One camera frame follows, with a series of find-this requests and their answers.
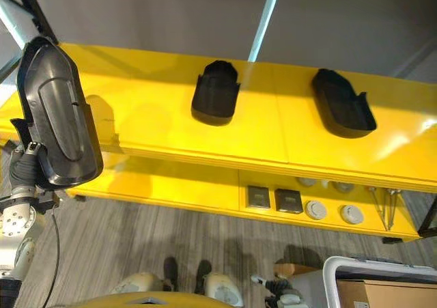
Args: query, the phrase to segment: gray wall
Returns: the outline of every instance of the gray wall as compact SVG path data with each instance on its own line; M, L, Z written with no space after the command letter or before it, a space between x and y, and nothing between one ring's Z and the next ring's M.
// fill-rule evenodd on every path
M247 59L265 0L38 1L64 42ZM278 0L259 61L432 81L436 2Z
M397 76L436 48L436 2L278 0L259 60Z
M38 0L60 40L246 59L265 0Z

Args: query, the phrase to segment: shelf board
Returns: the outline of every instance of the shelf board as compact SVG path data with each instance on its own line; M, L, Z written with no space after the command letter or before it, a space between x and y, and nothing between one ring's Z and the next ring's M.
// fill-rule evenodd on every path
M343 139L322 125L310 86L316 68L229 60L241 90L229 125L191 116L209 57L62 44L76 62L102 149L170 161L437 192L437 86L342 72L368 92L378 128ZM0 137L22 115L0 108Z
M397 200L394 226L391 231L386 231L377 213L373 197L364 186L355 186L352 192L343 194L332 184L324 188L321 182L311 188L303 187L295 177L290 176L112 153L104 153L104 165L100 177L69 189L69 194L157 204L261 221L397 237L404 240L419 238L401 197ZM271 208L248 207L247 185L268 187ZM322 202L328 210L327 217L316 221L304 212L291 214L276 211L274 200L276 188L300 191L304 206L310 200ZM383 190L378 189L378 197L382 204L381 191ZM351 225L341 218L340 209L348 204L354 204L361 209L365 217L363 223Z

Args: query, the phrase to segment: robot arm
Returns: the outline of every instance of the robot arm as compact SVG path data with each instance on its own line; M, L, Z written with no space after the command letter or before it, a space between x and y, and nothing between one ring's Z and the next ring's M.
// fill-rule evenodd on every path
M0 200L0 303L13 307L32 263L36 240L45 226L43 214L55 201L36 197L39 143L17 148L10 162L11 195Z

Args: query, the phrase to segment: black metal frame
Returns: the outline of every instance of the black metal frame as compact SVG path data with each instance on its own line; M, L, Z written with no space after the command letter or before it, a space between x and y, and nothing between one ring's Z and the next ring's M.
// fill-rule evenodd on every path
M429 228L432 221L437 218L437 195L434 198L431 208L423 220L422 226L420 226L417 233L423 238L429 238L431 236L437 236L437 227Z
M3 1L28 13L29 17L32 18L32 21L38 32L43 36L49 37L56 45L59 44L55 33L53 33L53 30L51 29L37 0L21 0L23 4L20 4L16 0ZM11 74L11 72L14 71L14 69L18 66L19 61L20 56L15 56L11 58L11 60L9 60L4 66L0 67L0 83L2 83Z
M44 13L41 10L40 5L37 0L21 0L23 2L23 7L26 11L30 11L33 15L32 21L35 24L36 29L41 35L49 37L52 42L56 45L59 44L55 33L53 33Z

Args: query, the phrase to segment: yellow shelving unit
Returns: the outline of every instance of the yellow shelving unit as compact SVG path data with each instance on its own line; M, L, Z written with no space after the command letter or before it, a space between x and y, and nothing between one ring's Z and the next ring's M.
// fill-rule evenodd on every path
M289 223L299 226L341 230L361 234L390 236L404 240L419 238L401 196L398 197L394 225L386 231L377 213L371 193L365 186L355 186L343 194L332 184L321 182L307 188L295 177L241 171L223 167L194 165L124 154L104 153L105 168L95 180L68 190L71 195L90 195L109 199L157 204L174 208L226 214L242 218ZM265 186L270 190L270 209L248 205L247 186ZM305 212L292 214L276 209L276 188L300 191L302 204L311 200L322 202L328 214L316 221ZM383 190L377 192L382 204ZM359 225L346 223L340 215L343 206L353 204L364 214Z
M245 61L232 122L191 116L197 75L213 58L62 44L76 62L102 149L130 156L437 192L437 86L342 72L368 92L378 128L343 139L322 125L316 68ZM14 137L18 96L0 108L0 137Z
M386 231L366 186L437 192L437 86L341 72L367 92L378 128L359 139L330 134L314 102L317 68L230 61L241 82L226 126L191 116L197 75L214 58L62 44L78 66L104 154L103 174L70 193L228 214L244 218L418 238L402 198ZM22 117L18 95L0 107L0 139L18 139L10 119ZM357 184L349 194L332 184L304 188L294 176ZM270 189L271 208L246 204L247 185ZM301 192L328 216L276 211L273 191ZM360 225L339 209L358 206Z

